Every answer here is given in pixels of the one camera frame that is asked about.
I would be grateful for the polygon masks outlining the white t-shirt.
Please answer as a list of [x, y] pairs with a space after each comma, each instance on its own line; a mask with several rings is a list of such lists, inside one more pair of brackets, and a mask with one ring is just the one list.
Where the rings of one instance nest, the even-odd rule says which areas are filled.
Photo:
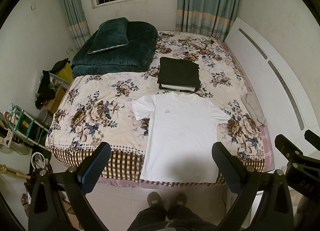
[[145, 95], [132, 102], [136, 120], [148, 119], [148, 143], [140, 178], [168, 183], [214, 183], [217, 128], [230, 116], [196, 94]]

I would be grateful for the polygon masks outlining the black folded clothes stack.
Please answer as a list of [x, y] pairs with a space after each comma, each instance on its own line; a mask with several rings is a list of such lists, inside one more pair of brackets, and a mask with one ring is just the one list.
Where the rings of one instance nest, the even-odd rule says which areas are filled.
[[199, 65], [188, 60], [160, 58], [159, 89], [196, 92], [200, 86]]

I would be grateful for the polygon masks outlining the white bed headboard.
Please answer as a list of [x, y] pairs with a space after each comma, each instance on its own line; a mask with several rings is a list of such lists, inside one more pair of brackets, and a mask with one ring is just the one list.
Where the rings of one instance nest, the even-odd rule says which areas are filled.
[[303, 154], [319, 158], [319, 150], [304, 139], [306, 130], [319, 134], [319, 125], [310, 100], [298, 78], [257, 31], [236, 18], [226, 40], [245, 72], [259, 101], [270, 140], [282, 134]]

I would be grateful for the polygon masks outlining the grey bucket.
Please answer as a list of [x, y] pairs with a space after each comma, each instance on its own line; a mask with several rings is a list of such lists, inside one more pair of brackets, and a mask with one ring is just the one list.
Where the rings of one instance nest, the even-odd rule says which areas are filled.
[[43, 126], [50, 128], [53, 121], [53, 115], [47, 110], [46, 107], [41, 108], [37, 118]]

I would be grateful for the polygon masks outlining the floral bed blanket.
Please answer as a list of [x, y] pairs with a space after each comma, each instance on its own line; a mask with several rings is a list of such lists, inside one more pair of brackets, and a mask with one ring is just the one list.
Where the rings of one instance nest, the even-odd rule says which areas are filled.
[[113, 185], [146, 188], [182, 187], [195, 183], [144, 181], [140, 178], [148, 139], [148, 119], [135, 120], [131, 101], [162, 94], [157, 77], [161, 55], [194, 61], [200, 68], [197, 95], [231, 116], [218, 137], [244, 165], [264, 171], [265, 154], [259, 125], [247, 111], [243, 77], [215, 36], [176, 31], [158, 33], [155, 59], [144, 73], [110, 73], [77, 77], [54, 114], [46, 147], [64, 165], [79, 165], [100, 142], [111, 146], [101, 179]]

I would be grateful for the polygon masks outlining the teal shelf rack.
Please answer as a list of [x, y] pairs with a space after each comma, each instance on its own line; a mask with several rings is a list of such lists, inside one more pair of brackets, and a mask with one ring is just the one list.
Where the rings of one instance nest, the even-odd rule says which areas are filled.
[[13, 104], [8, 110], [9, 124], [15, 135], [30, 145], [46, 148], [48, 129], [29, 115], [24, 109]]

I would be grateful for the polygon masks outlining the cardboard box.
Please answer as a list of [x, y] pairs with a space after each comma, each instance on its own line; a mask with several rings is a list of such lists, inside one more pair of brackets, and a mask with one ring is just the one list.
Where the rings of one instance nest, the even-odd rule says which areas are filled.
[[55, 98], [50, 100], [48, 104], [46, 105], [46, 109], [49, 113], [54, 114], [63, 100], [63, 97], [65, 96], [66, 91], [62, 87], [58, 87], [56, 89]]

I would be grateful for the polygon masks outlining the right grey slipper foot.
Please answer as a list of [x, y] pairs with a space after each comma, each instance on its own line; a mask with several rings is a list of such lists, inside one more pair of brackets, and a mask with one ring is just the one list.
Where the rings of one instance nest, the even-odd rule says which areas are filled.
[[187, 196], [184, 193], [178, 193], [170, 202], [169, 208], [174, 206], [185, 206], [187, 204]]

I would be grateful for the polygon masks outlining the dark green folded quilt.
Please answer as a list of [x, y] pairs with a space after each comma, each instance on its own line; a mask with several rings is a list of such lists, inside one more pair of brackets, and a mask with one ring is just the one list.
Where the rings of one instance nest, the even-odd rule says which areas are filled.
[[96, 38], [95, 32], [72, 60], [73, 78], [120, 72], [146, 72], [152, 61], [158, 40], [157, 29], [142, 21], [127, 24], [128, 45], [96, 54], [88, 51]]

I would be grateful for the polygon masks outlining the dark green pillow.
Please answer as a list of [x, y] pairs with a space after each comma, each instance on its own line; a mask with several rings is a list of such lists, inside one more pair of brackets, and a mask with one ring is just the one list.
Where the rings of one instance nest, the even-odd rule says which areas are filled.
[[88, 54], [96, 54], [127, 46], [129, 44], [126, 35], [127, 23], [128, 19], [125, 17], [111, 19], [102, 23], [88, 50]]

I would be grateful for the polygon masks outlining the green striped left curtain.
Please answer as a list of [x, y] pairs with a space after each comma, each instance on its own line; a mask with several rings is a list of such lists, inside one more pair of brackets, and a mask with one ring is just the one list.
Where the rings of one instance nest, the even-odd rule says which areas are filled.
[[61, 4], [67, 18], [68, 30], [77, 50], [80, 50], [91, 36], [81, 0], [61, 0]]

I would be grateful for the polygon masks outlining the green striped curtain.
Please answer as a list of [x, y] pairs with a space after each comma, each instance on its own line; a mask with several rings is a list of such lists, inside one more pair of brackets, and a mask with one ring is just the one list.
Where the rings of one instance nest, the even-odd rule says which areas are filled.
[[176, 30], [204, 36], [227, 37], [240, 0], [177, 0]]
[[67, 18], [68, 30], [77, 50], [80, 50], [91, 36], [81, 0], [61, 0], [61, 4]]

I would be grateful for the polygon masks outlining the green striped right curtain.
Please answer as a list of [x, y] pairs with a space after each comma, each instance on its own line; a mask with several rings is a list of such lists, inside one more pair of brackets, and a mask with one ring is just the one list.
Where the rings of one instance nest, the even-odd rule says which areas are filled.
[[227, 37], [240, 0], [177, 0], [176, 30], [204, 36]]

